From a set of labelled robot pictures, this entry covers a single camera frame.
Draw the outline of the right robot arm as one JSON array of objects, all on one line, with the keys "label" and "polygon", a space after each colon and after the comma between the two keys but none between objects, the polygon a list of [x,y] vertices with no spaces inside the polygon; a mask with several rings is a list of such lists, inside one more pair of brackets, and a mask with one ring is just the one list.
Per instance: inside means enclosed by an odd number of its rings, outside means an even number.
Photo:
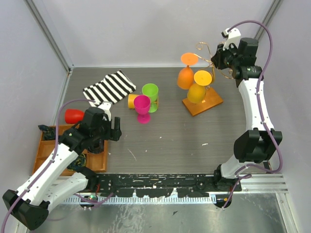
[{"label": "right robot arm", "polygon": [[270,160],[282,141],[282,132],[272,124],[263,93],[262,68],[255,64],[259,42],[253,38],[227,40],[217,46],[212,62],[219,70],[229,68],[236,81],[245,111],[246,130],[235,140],[233,155],[213,174],[213,185],[225,191],[250,166]]}]

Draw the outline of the magenta plastic wine glass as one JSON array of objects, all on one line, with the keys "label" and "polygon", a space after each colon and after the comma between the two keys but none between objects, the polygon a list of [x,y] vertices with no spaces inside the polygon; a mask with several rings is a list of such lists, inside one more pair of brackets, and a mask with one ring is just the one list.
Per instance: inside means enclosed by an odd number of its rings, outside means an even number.
[{"label": "magenta plastic wine glass", "polygon": [[137,112],[137,121],[141,124],[147,124],[150,122],[151,117],[149,110],[151,107],[151,101],[146,95],[139,95],[134,99],[134,108]]}]

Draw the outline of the gold wire wine glass rack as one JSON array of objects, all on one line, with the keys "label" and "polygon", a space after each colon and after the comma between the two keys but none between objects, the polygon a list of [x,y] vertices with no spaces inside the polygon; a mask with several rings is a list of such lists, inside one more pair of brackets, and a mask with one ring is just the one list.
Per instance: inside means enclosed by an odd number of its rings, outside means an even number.
[{"label": "gold wire wine glass rack", "polygon": [[[200,70],[206,70],[212,75],[212,83],[215,82],[216,78],[216,67],[212,63],[211,59],[205,59],[202,56],[195,54],[198,57],[198,61],[201,59],[208,63],[207,67],[204,67]],[[197,116],[221,103],[223,103],[223,99],[221,96],[211,87],[211,84],[207,86],[206,95],[202,102],[200,103],[191,103],[187,97],[182,100],[185,108],[189,111],[189,113],[194,117]]]}]

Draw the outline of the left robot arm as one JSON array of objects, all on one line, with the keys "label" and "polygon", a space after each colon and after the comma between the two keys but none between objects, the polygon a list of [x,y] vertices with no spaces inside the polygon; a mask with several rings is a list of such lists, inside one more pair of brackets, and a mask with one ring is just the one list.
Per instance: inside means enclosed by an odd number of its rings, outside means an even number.
[{"label": "left robot arm", "polygon": [[93,192],[98,186],[97,174],[83,166],[67,180],[52,187],[61,173],[84,151],[100,141],[118,141],[120,118],[111,119],[109,110],[88,108],[83,120],[57,136],[55,147],[39,169],[17,190],[8,189],[2,196],[8,210],[28,230],[43,224],[49,213],[66,198],[79,191]]}]

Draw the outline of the yellow-orange plastic wine glass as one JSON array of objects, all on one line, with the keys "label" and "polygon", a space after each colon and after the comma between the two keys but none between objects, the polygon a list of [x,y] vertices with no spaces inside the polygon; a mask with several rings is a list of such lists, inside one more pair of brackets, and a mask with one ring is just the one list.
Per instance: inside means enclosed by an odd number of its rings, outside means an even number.
[{"label": "yellow-orange plastic wine glass", "polygon": [[191,103],[200,103],[206,95],[207,86],[212,83],[212,75],[206,70],[199,70],[194,74],[194,83],[188,90],[187,99]]}]

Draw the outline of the orange plastic wine glass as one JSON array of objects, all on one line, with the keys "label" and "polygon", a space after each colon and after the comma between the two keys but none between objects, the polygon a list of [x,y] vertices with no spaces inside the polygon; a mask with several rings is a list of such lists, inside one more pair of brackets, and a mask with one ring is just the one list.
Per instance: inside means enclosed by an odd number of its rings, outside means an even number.
[{"label": "orange plastic wine glass", "polygon": [[198,63],[198,57],[191,52],[184,53],[181,56],[181,62],[186,67],[179,72],[177,78],[177,85],[181,89],[188,90],[194,82],[194,73],[190,66]]}]

